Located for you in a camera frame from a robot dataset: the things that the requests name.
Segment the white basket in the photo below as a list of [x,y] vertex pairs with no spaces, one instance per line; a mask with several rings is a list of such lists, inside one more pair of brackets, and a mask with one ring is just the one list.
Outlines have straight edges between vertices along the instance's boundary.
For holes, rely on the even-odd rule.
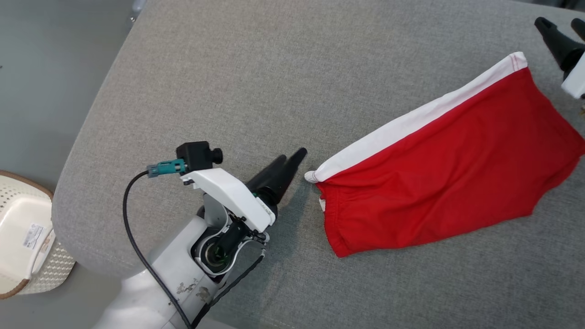
[[75,264],[53,232],[53,193],[0,170],[0,299],[61,285]]

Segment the gray floor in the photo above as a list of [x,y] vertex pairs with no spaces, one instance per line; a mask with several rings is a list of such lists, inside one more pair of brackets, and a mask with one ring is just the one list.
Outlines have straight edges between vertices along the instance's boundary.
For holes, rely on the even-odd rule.
[[[0,1],[0,169],[55,188],[130,31],[131,8],[132,0]],[[53,291],[0,301],[0,327],[91,328],[119,289],[76,265]]]

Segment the basket label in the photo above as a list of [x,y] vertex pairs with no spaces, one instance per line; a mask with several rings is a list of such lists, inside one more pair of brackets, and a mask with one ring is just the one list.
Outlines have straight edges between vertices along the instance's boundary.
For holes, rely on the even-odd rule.
[[28,233],[26,234],[25,240],[22,242],[22,245],[26,248],[34,249],[37,240],[44,230],[45,228],[41,225],[32,223],[29,227]]

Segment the red shorts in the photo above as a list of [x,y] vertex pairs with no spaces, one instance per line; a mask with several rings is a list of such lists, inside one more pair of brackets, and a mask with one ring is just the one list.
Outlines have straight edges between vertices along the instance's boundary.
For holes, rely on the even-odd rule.
[[527,216],[566,179],[585,140],[514,53],[403,115],[305,178],[322,192],[339,257],[426,244]]

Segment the white stripe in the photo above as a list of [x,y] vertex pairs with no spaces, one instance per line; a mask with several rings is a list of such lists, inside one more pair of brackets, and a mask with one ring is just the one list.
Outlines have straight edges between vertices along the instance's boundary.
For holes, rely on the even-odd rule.
[[508,55],[462,88],[390,121],[344,148],[323,162],[317,170],[305,173],[305,179],[310,183],[325,181],[331,176],[355,166],[438,119],[487,87],[527,66],[526,57],[522,52]]

